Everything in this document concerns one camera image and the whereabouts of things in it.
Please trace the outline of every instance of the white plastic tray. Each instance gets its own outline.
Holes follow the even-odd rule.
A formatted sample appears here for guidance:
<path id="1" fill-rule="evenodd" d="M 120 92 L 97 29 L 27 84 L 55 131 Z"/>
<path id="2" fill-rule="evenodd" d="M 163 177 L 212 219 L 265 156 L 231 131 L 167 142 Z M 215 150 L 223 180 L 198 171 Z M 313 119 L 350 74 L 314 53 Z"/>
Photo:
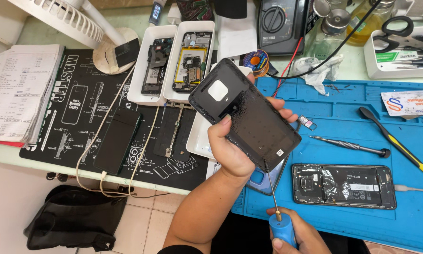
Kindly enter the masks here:
<path id="1" fill-rule="evenodd" d="M 163 90 L 166 86 L 172 84 L 166 78 L 163 80 L 163 87 L 161 88 L 160 96 L 146 96 L 141 94 L 142 83 L 144 82 L 145 72 L 147 71 L 147 57 L 149 52 L 149 46 L 153 44 L 155 39 L 161 38 L 173 38 L 177 31 L 177 26 L 155 26 L 149 27 L 145 30 L 144 38 L 142 40 L 141 49 L 139 50 L 138 60 L 136 61 L 135 71 L 131 78 L 131 84 L 128 91 L 128 100 L 138 103 L 140 105 L 147 106 L 163 106 L 166 103 L 166 98 L 163 96 Z M 172 56 L 169 56 L 166 73 L 169 71 L 169 63 L 176 62 L 172 61 Z"/>
<path id="2" fill-rule="evenodd" d="M 423 68 L 409 70 L 392 70 L 392 67 L 390 67 L 392 62 L 376 62 L 375 46 L 373 44 L 373 37 L 376 35 L 384 35 L 384 33 L 381 30 L 376 30 L 372 32 L 370 38 L 364 46 L 365 65 L 367 66 L 368 77 L 372 79 L 423 77 Z M 423 35 L 423 27 L 415 27 L 411 35 Z"/>
<path id="3" fill-rule="evenodd" d="M 251 68 L 248 67 L 238 66 L 238 68 L 245 76 L 252 72 Z M 186 150 L 188 152 L 214 159 L 208 141 L 208 128 L 210 126 L 210 122 L 199 112 L 196 112 L 196 117 L 194 118 L 188 141 L 186 142 Z"/>
<path id="4" fill-rule="evenodd" d="M 178 58 L 180 57 L 181 43 L 183 36 L 187 32 L 212 32 L 210 45 L 208 47 L 208 59 L 205 68 L 205 75 L 209 72 L 211 54 L 213 53 L 214 44 L 214 22 L 213 21 L 184 21 L 178 26 L 175 35 L 174 44 L 172 45 L 171 55 L 169 56 L 169 63 L 166 72 L 166 78 L 163 84 L 163 95 L 166 99 L 178 103 L 189 103 L 189 93 L 177 93 L 172 89 L 172 84 L 177 70 Z"/>

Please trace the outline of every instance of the black repair mat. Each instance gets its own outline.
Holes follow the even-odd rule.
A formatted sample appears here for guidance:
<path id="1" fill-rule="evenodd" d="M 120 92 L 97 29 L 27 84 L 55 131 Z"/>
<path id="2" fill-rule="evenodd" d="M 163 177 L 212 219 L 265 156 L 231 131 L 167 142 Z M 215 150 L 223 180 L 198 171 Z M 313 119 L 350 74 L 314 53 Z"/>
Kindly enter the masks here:
<path id="1" fill-rule="evenodd" d="M 75 168 L 127 75 L 126 71 L 117 75 L 107 75 L 98 71 L 92 63 L 92 50 L 66 50 L 39 141 L 37 145 L 21 149 L 20 157 Z M 103 124 L 98 138 L 83 157 L 80 169 L 101 173 L 101 170 L 93 166 L 93 161 L 115 108 L 121 106 L 138 111 L 142 115 L 142 122 L 129 156 L 118 174 L 123 178 L 131 177 L 150 132 L 156 107 L 140 106 L 127 101 L 130 79 L 131 76 L 124 84 L 122 93 L 107 116 L 108 120 Z M 159 108 L 150 141 L 142 155 L 134 180 L 192 190 L 205 181 L 208 158 L 191 154 L 190 159 L 183 162 L 153 153 L 163 115 L 167 116 L 165 110 L 164 107 Z M 189 124 L 180 125 L 179 132 L 185 132 L 182 126 L 188 128 Z"/>

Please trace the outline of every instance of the black phone back cover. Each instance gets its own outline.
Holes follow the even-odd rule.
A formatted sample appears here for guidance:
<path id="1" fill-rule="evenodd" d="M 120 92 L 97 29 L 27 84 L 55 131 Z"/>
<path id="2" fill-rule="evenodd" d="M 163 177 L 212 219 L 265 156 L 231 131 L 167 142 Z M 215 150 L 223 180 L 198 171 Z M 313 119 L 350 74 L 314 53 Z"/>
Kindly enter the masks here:
<path id="1" fill-rule="evenodd" d="M 216 101 L 209 89 L 221 81 L 228 92 Z M 227 114 L 226 136 L 261 170 L 269 173 L 298 146 L 301 136 L 228 58 L 222 59 L 189 96 L 189 103 L 211 124 Z"/>

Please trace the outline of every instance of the yellow and black pry tool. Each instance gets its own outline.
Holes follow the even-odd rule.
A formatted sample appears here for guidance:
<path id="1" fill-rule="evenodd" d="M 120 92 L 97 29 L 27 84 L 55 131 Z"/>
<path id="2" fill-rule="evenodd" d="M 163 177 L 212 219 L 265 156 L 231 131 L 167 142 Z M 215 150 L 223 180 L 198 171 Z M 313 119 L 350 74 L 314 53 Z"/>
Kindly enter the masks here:
<path id="1" fill-rule="evenodd" d="M 360 107 L 359 110 L 361 113 L 368 119 L 371 119 L 381 130 L 382 134 L 385 136 L 385 138 L 394 145 L 404 156 L 406 156 L 407 159 L 409 159 L 414 165 L 416 165 L 420 170 L 423 171 L 423 163 L 417 159 L 406 147 L 403 146 L 403 144 L 400 143 L 394 136 L 392 136 L 385 128 L 382 126 L 382 124 L 378 121 L 378 119 L 375 118 L 373 113 L 366 109 L 365 107 Z"/>

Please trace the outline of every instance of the solder wire spool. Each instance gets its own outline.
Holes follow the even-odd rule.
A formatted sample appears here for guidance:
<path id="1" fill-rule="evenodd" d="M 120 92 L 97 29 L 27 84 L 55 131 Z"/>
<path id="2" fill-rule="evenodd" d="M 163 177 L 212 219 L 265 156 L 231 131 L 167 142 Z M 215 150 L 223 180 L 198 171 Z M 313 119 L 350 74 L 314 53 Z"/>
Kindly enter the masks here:
<path id="1" fill-rule="evenodd" d="M 258 78 L 264 76 L 269 70 L 268 54 L 259 49 L 254 52 L 247 53 L 242 61 L 243 66 L 249 67 L 254 73 L 254 77 Z"/>

